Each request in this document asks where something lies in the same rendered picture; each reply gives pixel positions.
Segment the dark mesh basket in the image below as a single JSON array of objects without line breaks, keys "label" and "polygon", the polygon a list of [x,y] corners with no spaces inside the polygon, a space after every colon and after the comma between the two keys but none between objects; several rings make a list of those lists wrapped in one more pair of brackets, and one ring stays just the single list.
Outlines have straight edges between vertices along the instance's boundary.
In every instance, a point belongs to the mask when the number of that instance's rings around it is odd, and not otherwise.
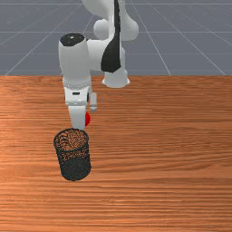
[{"label": "dark mesh basket", "polygon": [[53,145],[66,180],[77,181],[90,174],[89,136],[84,130],[61,130],[55,135]]}]

